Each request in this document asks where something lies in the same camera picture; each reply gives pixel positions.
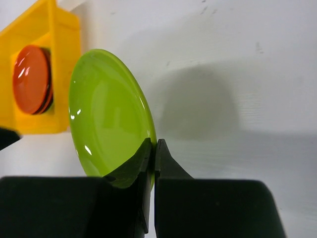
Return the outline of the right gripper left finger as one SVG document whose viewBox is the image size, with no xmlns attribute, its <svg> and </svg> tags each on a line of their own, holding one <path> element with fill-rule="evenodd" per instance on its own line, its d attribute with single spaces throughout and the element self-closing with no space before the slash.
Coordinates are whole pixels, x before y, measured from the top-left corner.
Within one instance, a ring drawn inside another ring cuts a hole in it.
<svg viewBox="0 0 317 238">
<path fill-rule="evenodd" d="M 3 238 L 142 238 L 149 231 L 150 139 L 104 177 L 3 177 Z"/>
</svg>

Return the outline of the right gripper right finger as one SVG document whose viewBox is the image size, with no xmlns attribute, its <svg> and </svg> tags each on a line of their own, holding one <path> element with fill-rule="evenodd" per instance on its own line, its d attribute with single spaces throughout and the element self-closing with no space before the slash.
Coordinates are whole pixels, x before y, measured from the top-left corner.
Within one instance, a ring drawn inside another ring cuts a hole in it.
<svg viewBox="0 0 317 238">
<path fill-rule="evenodd" d="M 283 238 L 274 198 L 259 180 L 191 177 L 160 139 L 155 155 L 159 238 Z"/>
</svg>

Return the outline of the green plate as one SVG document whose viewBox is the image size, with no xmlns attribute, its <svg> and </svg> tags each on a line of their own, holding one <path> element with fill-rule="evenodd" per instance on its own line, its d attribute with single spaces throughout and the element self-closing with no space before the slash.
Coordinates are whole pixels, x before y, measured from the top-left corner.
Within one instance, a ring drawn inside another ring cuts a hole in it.
<svg viewBox="0 0 317 238">
<path fill-rule="evenodd" d="M 146 97 L 114 54 L 92 49 L 77 61 L 68 97 L 73 143 L 86 175 L 103 177 L 130 159 L 146 138 L 156 145 Z"/>
</svg>

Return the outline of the orange plate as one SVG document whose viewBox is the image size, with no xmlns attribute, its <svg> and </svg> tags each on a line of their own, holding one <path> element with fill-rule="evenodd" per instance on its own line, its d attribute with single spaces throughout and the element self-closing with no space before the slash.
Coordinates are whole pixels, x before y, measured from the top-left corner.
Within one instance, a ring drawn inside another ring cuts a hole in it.
<svg viewBox="0 0 317 238">
<path fill-rule="evenodd" d="M 25 46 L 18 54 L 12 76 L 12 88 L 18 108 L 32 115 L 41 106 L 48 85 L 48 65 L 41 47 Z"/>
</svg>

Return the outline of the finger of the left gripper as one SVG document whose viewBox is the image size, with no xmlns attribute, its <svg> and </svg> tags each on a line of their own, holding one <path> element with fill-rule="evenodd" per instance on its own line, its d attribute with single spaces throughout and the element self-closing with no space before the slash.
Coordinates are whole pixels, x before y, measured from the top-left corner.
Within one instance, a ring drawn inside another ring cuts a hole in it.
<svg viewBox="0 0 317 238">
<path fill-rule="evenodd" d="M 2 127 L 0 128 L 0 150 L 8 147 L 20 139 L 21 136 L 16 131 Z"/>
</svg>

